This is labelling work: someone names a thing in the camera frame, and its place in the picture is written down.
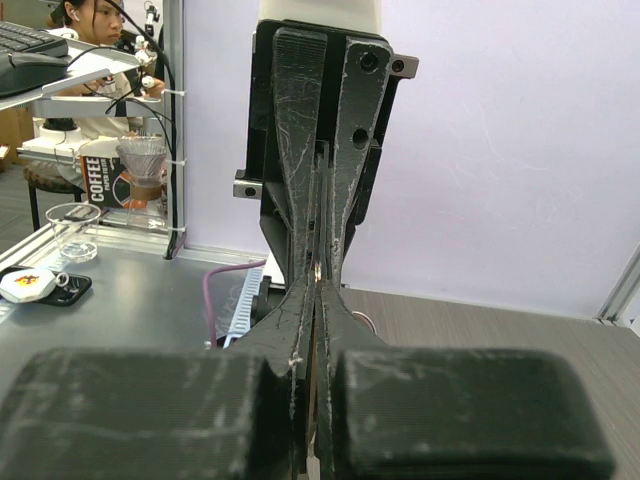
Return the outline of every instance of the white keychain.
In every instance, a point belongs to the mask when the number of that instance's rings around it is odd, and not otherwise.
[[[58,276],[44,268],[32,268],[9,273],[0,282],[0,295],[12,303],[37,302],[48,297],[57,287],[65,287],[69,275]]]

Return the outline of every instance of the stool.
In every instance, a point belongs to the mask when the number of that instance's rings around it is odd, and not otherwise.
[[[32,161],[24,168],[23,173],[29,185],[31,221],[33,222],[34,231],[40,229],[37,190],[49,193],[71,194],[76,202],[82,202],[83,190],[65,180],[58,172],[58,167],[55,163]]]

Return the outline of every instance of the clear glass cup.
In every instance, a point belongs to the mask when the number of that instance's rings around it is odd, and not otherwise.
[[[95,205],[65,203],[47,211],[47,220],[60,254],[73,263],[88,262],[98,255],[98,221],[102,211]]]

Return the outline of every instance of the scratched plastic surface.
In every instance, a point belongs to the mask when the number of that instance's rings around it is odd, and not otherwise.
[[[560,357],[517,350],[351,351],[336,376],[336,465],[344,475],[338,478],[612,475],[611,453],[586,393]]]
[[[51,351],[0,411],[0,478],[282,478],[279,400],[255,356]]]

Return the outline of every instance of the cable tie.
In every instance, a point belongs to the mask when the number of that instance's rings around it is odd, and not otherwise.
[[[162,94],[164,95],[165,93],[169,93],[171,95],[178,95],[179,97],[185,97],[187,95],[187,91],[186,90],[171,90],[169,88],[165,88],[162,91]]]

